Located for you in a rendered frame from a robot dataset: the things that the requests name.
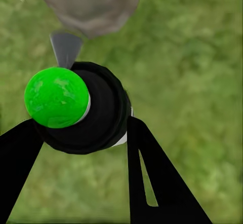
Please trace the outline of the pesticide atomizer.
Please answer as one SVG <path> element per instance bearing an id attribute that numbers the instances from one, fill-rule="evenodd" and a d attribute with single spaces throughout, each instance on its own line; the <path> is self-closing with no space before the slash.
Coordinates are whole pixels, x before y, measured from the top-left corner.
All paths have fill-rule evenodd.
<path id="1" fill-rule="evenodd" d="M 135 117 L 120 80 L 106 67 L 75 62 L 85 42 L 68 32 L 50 36 L 58 67 L 34 75 L 25 106 L 39 136 L 53 149 L 87 155 L 127 141 Z"/>

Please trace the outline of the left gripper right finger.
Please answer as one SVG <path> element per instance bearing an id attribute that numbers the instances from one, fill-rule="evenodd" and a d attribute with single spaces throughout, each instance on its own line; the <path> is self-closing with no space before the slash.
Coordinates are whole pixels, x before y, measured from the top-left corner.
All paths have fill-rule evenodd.
<path id="1" fill-rule="evenodd" d="M 130 115 L 127 141 L 131 224 L 212 224 L 147 125 Z M 158 207 L 147 204 L 139 150 Z"/>

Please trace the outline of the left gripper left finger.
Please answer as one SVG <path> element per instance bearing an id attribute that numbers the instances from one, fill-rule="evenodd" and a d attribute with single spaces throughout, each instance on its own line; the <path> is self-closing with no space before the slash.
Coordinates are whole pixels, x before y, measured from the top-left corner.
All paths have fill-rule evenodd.
<path id="1" fill-rule="evenodd" d="M 33 118 L 0 136 L 0 224 L 6 224 L 43 144 Z"/>

